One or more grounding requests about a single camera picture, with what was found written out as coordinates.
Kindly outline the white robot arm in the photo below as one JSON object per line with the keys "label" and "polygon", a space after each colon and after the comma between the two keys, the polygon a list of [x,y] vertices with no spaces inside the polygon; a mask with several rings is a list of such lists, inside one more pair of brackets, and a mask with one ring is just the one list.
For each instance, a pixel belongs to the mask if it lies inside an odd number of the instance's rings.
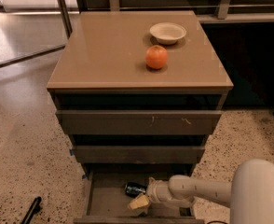
{"label": "white robot arm", "polygon": [[132,198],[131,210],[152,203],[188,208],[201,198],[229,208],[230,224],[274,224],[274,164],[265,160],[243,162],[230,182],[187,175],[174,175],[167,181],[151,177],[146,186],[127,183],[125,193]]}

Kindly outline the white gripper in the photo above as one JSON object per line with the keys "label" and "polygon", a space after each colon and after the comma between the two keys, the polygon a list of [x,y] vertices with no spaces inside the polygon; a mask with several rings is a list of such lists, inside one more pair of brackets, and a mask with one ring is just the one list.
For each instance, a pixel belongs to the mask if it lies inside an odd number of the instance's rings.
{"label": "white gripper", "polygon": [[173,198],[168,182],[156,180],[154,177],[148,178],[146,195],[139,194],[128,204],[128,208],[130,210],[146,208],[150,204],[150,201],[152,203],[169,203]]}

